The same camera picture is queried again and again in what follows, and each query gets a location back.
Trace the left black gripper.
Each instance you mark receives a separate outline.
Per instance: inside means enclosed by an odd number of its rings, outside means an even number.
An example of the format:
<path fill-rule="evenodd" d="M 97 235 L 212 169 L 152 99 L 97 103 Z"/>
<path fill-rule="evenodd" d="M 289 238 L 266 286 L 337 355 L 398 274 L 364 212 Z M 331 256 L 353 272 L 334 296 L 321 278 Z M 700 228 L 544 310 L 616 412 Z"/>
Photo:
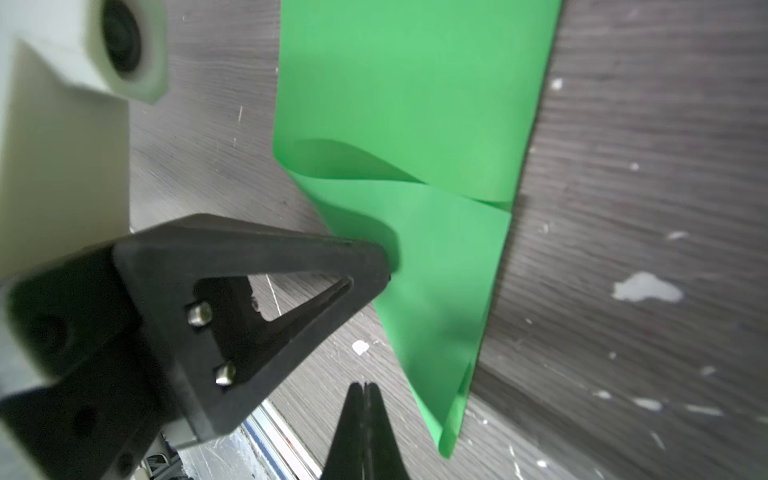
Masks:
<path fill-rule="evenodd" d="M 100 245 L 2 282 L 3 478 L 125 479 L 157 438 L 197 444 L 197 280 L 189 245 Z"/>

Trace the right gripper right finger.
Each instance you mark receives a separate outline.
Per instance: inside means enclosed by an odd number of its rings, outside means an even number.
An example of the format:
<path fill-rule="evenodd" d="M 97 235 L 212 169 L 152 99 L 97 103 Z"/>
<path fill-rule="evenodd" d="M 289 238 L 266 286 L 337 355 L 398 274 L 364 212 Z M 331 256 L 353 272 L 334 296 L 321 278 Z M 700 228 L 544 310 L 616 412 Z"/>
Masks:
<path fill-rule="evenodd" d="M 408 480 L 380 388 L 363 387 L 362 459 L 364 479 Z"/>

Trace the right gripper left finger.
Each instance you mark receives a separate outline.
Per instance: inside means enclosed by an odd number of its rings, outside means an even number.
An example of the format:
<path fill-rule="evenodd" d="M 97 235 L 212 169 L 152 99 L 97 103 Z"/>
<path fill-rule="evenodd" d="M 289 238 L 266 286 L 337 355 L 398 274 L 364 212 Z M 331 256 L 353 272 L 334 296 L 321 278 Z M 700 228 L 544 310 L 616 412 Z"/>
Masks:
<path fill-rule="evenodd" d="M 322 480 L 361 480 L 363 467 L 363 387 L 352 383 L 347 391 Z"/>

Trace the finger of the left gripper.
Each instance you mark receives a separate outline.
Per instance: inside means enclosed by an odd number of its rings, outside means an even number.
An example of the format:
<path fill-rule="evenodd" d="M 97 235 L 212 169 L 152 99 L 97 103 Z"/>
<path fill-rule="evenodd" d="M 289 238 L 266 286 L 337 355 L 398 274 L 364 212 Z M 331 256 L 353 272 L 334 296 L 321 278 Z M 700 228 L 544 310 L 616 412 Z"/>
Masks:
<path fill-rule="evenodd" d="M 321 343 L 386 287 L 384 249 L 197 214 L 117 241 L 112 258 L 170 405 L 170 441 L 231 433 Z M 325 290 L 267 320 L 250 278 L 310 273 Z"/>

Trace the green square paper sheet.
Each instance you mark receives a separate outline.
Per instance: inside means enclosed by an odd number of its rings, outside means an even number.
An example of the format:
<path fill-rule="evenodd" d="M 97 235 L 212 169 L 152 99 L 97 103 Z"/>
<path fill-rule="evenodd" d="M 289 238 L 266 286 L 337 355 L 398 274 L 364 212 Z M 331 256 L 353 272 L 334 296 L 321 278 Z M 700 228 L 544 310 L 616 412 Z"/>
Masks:
<path fill-rule="evenodd" d="M 561 5 L 285 1 L 276 160 L 384 247 L 374 307 L 440 455 L 458 442 Z"/>

